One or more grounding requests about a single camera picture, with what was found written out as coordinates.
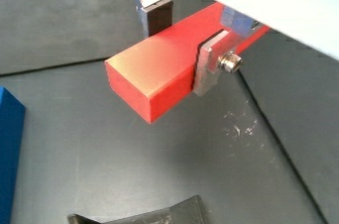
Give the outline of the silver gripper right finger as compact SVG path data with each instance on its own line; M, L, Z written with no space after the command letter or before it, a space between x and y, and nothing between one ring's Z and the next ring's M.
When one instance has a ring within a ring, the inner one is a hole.
M234 73L243 62L237 48L259 30L261 22L233 8L223 8L223 29L199 44L193 91L203 96L218 84L223 71Z

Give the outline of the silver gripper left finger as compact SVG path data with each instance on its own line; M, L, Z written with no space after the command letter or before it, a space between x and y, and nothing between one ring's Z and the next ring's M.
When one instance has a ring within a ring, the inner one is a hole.
M135 0L146 38L173 26L173 0Z

